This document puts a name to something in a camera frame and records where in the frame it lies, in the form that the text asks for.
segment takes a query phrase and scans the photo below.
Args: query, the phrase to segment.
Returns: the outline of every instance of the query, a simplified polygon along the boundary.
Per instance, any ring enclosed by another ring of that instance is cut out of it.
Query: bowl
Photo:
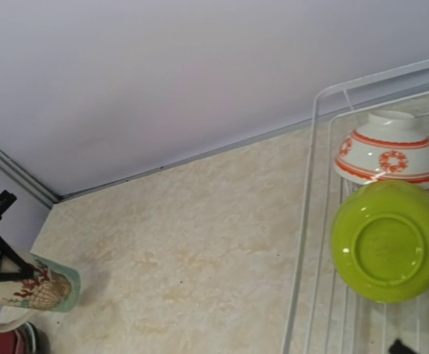
[[[357,184],[392,179],[429,188],[429,138],[415,127],[411,114],[370,113],[369,121],[342,142],[335,171]]]
[[[404,181],[361,187],[340,206],[332,258],[350,288],[402,302],[429,288],[429,192]]]

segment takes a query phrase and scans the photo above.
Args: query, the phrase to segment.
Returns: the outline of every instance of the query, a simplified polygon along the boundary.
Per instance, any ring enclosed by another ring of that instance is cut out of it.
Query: red coral print
[[[33,264],[28,263],[34,270],[34,277],[32,279],[20,280],[21,283],[21,292],[16,292],[13,295],[22,297],[23,299],[32,295],[34,288],[41,285],[43,282],[50,281],[49,278],[49,267],[37,261],[38,266],[36,267]]]
[[[408,167],[408,158],[406,155],[396,150],[382,153],[378,161],[380,167],[390,173],[402,172]]]
[[[352,149],[352,139],[347,138],[342,142],[341,148],[339,149],[339,155],[344,157],[349,153],[350,149]]]

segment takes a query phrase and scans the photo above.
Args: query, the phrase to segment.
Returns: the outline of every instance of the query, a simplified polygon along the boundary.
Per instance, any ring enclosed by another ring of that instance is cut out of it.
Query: white wire rack
[[[283,354],[383,354],[397,338],[418,353],[429,353],[429,291],[401,304],[370,302],[338,276],[329,250],[335,211],[358,187],[332,170],[332,157],[345,135],[365,122],[368,111],[378,107],[421,118],[421,129],[429,134],[429,91],[362,109],[354,107],[349,92],[427,69],[429,60],[332,86],[316,97]],[[337,93],[344,95],[350,112],[336,116],[329,124],[319,124],[321,101]]]

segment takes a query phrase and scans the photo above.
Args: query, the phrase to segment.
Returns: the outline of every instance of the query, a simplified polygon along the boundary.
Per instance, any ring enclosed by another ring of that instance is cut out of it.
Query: mug
[[[0,333],[20,327],[38,311],[69,312],[80,295],[78,272],[26,251],[12,247],[34,270],[33,278],[14,282],[0,282],[0,306],[29,309],[18,319],[0,324]],[[15,272],[18,266],[6,257],[0,264],[0,273]]]

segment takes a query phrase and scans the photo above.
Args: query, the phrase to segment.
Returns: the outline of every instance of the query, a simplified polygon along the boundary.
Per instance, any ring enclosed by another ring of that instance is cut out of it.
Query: mug handle
[[[5,332],[10,332],[11,330],[15,330],[16,328],[20,327],[25,322],[27,322],[28,319],[30,319],[36,313],[37,313],[36,310],[28,310],[17,319],[14,319],[9,323],[0,324],[0,333],[5,333]]]

